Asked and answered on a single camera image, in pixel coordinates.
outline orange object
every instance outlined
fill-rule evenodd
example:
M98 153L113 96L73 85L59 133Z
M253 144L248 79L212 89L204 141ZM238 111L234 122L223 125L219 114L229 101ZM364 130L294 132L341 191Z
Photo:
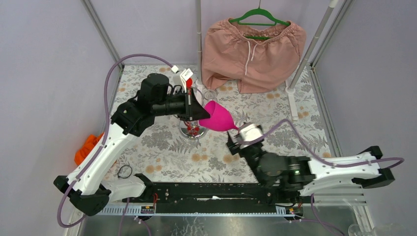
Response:
M94 135L90 134L84 145L75 153L74 161L75 164L77 164L77 166L81 165L81 163L89 155L94 146L98 143L98 141L100 141L101 136L103 136L103 134L104 133L102 133L98 137L95 137Z

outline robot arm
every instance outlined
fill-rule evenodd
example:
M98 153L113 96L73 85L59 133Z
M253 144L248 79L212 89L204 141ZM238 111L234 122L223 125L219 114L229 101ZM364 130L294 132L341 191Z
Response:
M140 196L145 185L138 177L114 181L103 178L120 154L153 125L155 117L165 115L177 115L183 121L210 118L210 114L197 102L192 88L174 94L166 76L149 74L136 96L118 106L111 117L106 145L80 179L76 176L92 159L102 140L79 167L68 176L58 176L54 185L65 193L70 183L76 180L68 197L76 208L88 216L100 212L108 202Z
M251 145L242 142L261 138L261 126L246 123L239 128L233 138L229 135L227 146L231 154L245 158L260 184L271 187L279 183L286 198L310 196L311 194L341 185L359 184L363 188L376 188L390 184L394 177L390 169L380 169L372 160L380 159L382 152L378 146L372 146L355 156L333 159L334 164L355 164L368 162L368 165L353 167L334 167L325 165L317 159L306 156L279 156L262 148L262 141Z

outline white pole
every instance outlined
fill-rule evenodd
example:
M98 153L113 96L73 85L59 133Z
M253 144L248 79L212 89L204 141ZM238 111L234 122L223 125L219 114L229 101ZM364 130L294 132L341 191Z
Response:
M201 82L201 61L203 59L201 46L201 0L196 0L196 17L197 17L197 79Z
M285 88L285 92L288 95L288 102L290 103L290 113L291 113L291 119L292 120L298 120L298 113L297 113L297 105L296 105L296 101L294 99L294 87L296 86L296 83L299 80L299 77L302 73L302 71L304 70L305 65L307 65L308 59L311 56L311 53L314 50L314 47L316 46L317 42L319 41L320 35L323 32L323 29L326 26L326 23L328 22L328 19L330 18L331 13L333 12L334 8L337 5L337 2L339 0L330 0L330 4L328 5L328 8L326 10L326 13L322 19L322 21L319 24L319 27L317 28L316 33L314 34L313 39L311 40L310 45L308 46L307 51L305 52L304 58L302 59L296 74L293 78L293 80L291 81L291 84L289 84L289 81L286 80L285 84L287 85L287 87Z

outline glass base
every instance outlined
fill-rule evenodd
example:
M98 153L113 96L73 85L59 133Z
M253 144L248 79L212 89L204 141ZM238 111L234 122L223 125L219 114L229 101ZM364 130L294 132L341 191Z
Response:
M186 139L196 140L203 137L207 133L207 129L199 126L197 121L180 121L179 133Z

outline metal pole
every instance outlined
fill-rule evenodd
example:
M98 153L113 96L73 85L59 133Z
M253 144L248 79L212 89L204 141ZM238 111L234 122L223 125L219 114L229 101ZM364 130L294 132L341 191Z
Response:
M334 10L334 7L336 7L338 0L330 0L330 4L328 5L328 8L326 10L326 13L322 19L322 21L320 22L319 27L317 28L316 33L314 34L313 40L310 43L310 46L308 46L307 52L305 52L304 58L301 61L300 66L298 67L298 70L293 78L293 81L290 84L289 90L292 91L294 89L294 87L296 86L296 83L298 82L298 79L305 67L305 65L308 62L308 59L311 56L311 53L313 52L314 47L316 46L317 42L319 41L319 37L323 32L323 29L326 26L326 23L328 21L328 19L330 18L331 13Z
M203 59L202 46L201 46L201 0L196 0L196 18L197 18L197 70L198 80L202 81L201 77L201 61Z
M101 36L101 39L103 39L104 44L107 47L107 50L109 50L110 55L112 56L113 60L116 62L120 60L120 56L117 53L115 46L113 45L112 41L110 40L109 35L107 34L106 29L103 26L103 23L101 22L100 18L98 17L97 12L95 11L94 6L92 5L90 0L81 0L83 3L87 13L90 15L90 18L96 27L98 33Z
M340 8L339 13L337 14L336 18L334 19L333 24L331 25L330 29L328 30L327 35L325 36L323 43L321 44L317 54L314 56L313 60L311 61L311 67L316 67L320 57L323 55L323 52L327 48L328 44L330 43L330 39L333 37L334 33L336 32L337 28L339 27L342 20L345 18L346 14L352 7L355 0L345 0Z

